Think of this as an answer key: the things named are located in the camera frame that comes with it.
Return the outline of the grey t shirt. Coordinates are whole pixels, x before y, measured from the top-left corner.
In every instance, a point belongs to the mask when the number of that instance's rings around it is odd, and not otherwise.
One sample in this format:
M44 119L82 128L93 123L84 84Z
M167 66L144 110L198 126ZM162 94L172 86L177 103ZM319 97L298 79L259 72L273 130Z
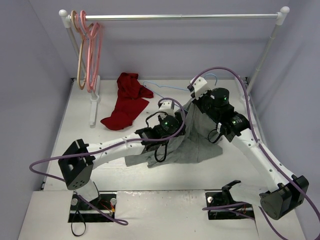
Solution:
M166 164L197 164L202 161L218 157L223 149L216 143L210 143L218 136L215 123L189 100L183 108L186 110L185 135L169 140L168 146L162 146L157 151L157 157L163 158L167 150L166 159L157 162L153 152L142 155L131 155L124 158L127 167L147 163L148 168L155 168Z

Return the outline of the light blue wire hanger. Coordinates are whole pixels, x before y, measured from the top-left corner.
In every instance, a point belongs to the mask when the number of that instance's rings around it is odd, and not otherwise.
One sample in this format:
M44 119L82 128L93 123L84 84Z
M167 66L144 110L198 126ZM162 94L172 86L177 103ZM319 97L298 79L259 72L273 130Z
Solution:
M213 78L215 79L214 85L216 86L217 83L218 83L218 81L219 81L218 77L217 77L214 73L208 73L208 74L206 74L205 76L203 76L203 78L206 80L207 77L209 77L209 76L211 76L211 77L213 77ZM157 95L157 96L159 96L159 97L161 97L161 98L164 98L164 96L162 96L162 95L159 94L158 92L152 90L150 87L147 86L147 84L154 85L154 86L156 86L157 88L168 88L168 89L174 89L174 90L178 90L178 91L189 92L189 90L188 90L186 87L185 87L185 88L182 88L182 87L176 87L176 86L170 86L170 85L160 85L160 84L157 84L157 83L154 82L154 81L147 81L147 80L145 80L145 81L142 82L142 85L143 85L145 88L147 88L147 89L150 90L152 93L154 93L155 95Z

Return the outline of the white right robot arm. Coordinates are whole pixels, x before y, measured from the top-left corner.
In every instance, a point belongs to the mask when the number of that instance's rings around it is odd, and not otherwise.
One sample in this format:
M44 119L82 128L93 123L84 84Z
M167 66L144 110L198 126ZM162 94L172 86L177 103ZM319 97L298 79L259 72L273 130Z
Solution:
M266 186L247 185L234 180L222 188L221 200L227 206L246 202L261 207L273 220L279 220L301 205L309 187L302 175L297 177L277 159L270 160L273 154L256 142L249 120L229 103L230 92L218 87L204 94L195 94L193 103L201 113L214 123L215 129L237 147L258 171Z

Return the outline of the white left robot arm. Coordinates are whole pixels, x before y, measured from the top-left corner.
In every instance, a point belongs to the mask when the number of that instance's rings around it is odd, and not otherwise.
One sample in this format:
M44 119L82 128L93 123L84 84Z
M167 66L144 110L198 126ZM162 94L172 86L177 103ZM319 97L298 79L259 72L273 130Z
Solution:
M59 157L58 165L68 190L82 197L82 204L89 210L100 204L100 194L91 179L92 171L110 161L145 153L158 154L159 148L168 148L169 141L185 134L185 111L159 117L154 127L138 129L130 135L102 142L85 143L75 140Z

